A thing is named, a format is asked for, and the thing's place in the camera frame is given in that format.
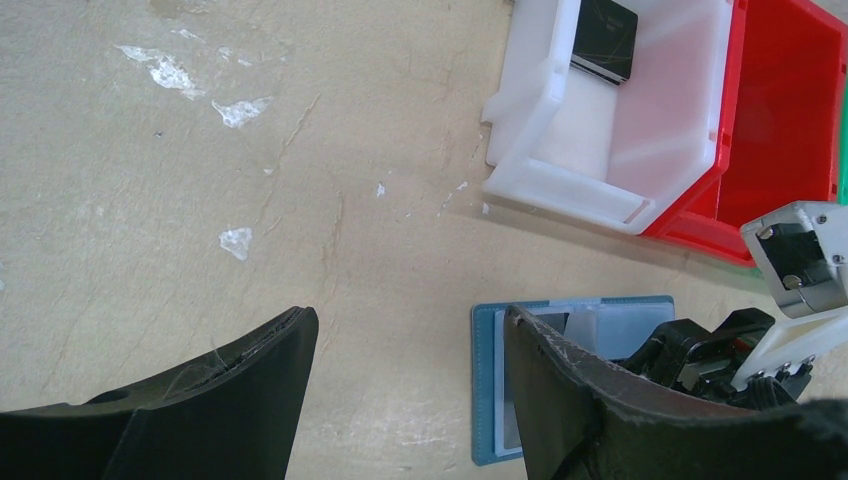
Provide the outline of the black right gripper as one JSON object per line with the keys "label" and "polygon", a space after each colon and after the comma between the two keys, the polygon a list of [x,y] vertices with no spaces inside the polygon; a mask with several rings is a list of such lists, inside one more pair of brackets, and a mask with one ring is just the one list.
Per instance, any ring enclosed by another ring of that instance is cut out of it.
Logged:
{"label": "black right gripper", "polygon": [[710,332],[690,319],[664,322],[619,365],[663,387],[737,408],[794,405],[810,383],[813,360],[797,368],[786,363],[774,374],[759,371],[745,384],[735,374],[775,319],[756,308],[732,312]]}

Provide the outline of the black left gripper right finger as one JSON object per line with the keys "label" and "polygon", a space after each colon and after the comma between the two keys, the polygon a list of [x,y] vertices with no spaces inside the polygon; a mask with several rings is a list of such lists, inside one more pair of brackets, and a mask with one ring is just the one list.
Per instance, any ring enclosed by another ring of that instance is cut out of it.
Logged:
{"label": "black left gripper right finger", "polygon": [[528,310],[504,319],[532,479],[843,479],[847,403],[737,408],[658,385]]}

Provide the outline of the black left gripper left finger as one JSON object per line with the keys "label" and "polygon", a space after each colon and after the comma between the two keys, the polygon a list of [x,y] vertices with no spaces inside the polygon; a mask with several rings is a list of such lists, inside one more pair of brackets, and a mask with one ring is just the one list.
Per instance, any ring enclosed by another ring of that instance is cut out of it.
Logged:
{"label": "black left gripper left finger", "polygon": [[282,479],[319,320],[293,307],[244,336],[81,404],[1,416],[5,479]]}

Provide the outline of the blue card holder wallet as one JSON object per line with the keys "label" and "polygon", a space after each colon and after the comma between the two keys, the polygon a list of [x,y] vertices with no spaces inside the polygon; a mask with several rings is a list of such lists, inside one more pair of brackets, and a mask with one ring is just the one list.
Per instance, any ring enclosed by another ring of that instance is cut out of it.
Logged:
{"label": "blue card holder wallet", "polygon": [[[471,457],[478,466],[522,456],[522,448],[507,451],[502,446],[503,328],[509,305],[508,302],[478,304],[471,310]],[[613,361],[630,357],[658,325],[675,319],[674,300],[668,295],[522,301],[518,305],[530,313],[533,310],[570,312],[561,335]]]}

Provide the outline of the red plastic bin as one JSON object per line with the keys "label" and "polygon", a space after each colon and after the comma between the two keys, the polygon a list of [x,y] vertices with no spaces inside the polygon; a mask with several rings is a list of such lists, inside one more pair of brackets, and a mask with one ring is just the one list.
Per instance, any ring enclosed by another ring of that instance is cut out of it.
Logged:
{"label": "red plastic bin", "polygon": [[838,197],[847,26],[812,1],[733,6],[716,159],[644,234],[751,267],[742,225]]}

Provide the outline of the white plastic bin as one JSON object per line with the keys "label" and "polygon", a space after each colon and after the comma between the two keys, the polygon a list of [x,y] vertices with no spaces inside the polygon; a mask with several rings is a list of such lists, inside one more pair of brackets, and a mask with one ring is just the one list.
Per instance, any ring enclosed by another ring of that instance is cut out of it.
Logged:
{"label": "white plastic bin", "polygon": [[630,1],[631,77],[575,67],[586,1],[515,3],[491,127],[487,194],[639,235],[714,166],[734,1]]}

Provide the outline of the green plastic bin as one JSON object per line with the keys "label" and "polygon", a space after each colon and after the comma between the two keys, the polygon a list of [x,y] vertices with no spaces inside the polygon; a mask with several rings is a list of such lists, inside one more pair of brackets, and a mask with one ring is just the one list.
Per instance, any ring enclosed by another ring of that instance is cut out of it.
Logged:
{"label": "green plastic bin", "polygon": [[839,182],[837,199],[841,205],[847,204],[847,167],[848,167],[848,91],[844,91],[844,101],[840,126],[839,145]]}

